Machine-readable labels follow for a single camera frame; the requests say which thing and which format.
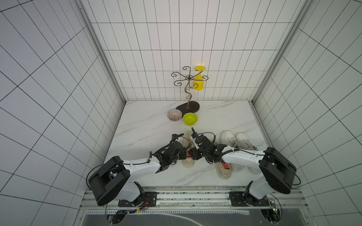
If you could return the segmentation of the beige lace sneaker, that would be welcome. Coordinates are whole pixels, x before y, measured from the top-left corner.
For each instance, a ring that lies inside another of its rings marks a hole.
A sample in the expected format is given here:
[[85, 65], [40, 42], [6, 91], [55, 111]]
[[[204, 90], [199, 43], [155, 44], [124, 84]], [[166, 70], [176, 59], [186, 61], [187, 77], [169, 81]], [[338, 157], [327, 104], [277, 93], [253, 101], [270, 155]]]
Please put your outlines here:
[[230, 168], [230, 170], [225, 170], [223, 169], [223, 167], [221, 166], [221, 163], [215, 163], [215, 167], [216, 167], [216, 172], [217, 175], [221, 178], [221, 179], [229, 179], [232, 175], [232, 170]]
[[[195, 147], [195, 145], [194, 145], [194, 143], [192, 141], [192, 137], [191, 137], [192, 134], [193, 134], [193, 132], [189, 131], [187, 134], [185, 134], [182, 137], [183, 147], [185, 147], [186, 152], [189, 151], [189, 153]], [[193, 167], [195, 165], [195, 160], [193, 160], [192, 157], [191, 158], [186, 157], [185, 159], [183, 159], [182, 164], [186, 168], [191, 168], [191, 167]]]

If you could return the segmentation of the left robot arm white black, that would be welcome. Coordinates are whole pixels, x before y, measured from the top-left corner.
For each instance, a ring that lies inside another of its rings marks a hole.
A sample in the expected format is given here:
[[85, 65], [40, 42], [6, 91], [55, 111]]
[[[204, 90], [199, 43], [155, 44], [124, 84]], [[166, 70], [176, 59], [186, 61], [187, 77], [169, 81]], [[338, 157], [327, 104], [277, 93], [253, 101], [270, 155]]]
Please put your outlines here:
[[179, 141], [184, 134], [173, 134], [170, 142], [149, 157], [134, 161], [124, 161], [114, 156], [106, 163], [96, 166], [92, 175], [87, 175], [87, 186], [93, 192], [98, 206], [104, 206], [114, 199], [131, 202], [139, 206], [145, 193], [137, 178], [157, 174], [167, 170], [170, 165], [186, 157], [186, 149]]

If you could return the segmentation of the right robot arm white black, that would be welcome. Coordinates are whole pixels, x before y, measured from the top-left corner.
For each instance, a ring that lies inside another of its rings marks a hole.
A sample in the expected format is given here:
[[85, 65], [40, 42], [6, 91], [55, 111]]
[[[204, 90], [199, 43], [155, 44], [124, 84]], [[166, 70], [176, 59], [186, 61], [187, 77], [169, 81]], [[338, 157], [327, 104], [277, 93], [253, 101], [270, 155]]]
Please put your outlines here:
[[244, 192], [231, 192], [232, 206], [268, 206], [267, 195], [274, 192], [288, 195], [291, 193], [296, 177], [296, 167], [275, 148], [265, 151], [251, 151], [214, 145], [206, 136], [198, 134], [192, 128], [192, 141], [195, 148], [190, 151], [196, 161], [202, 157], [210, 164], [239, 164], [263, 174], [259, 179], [249, 182]]

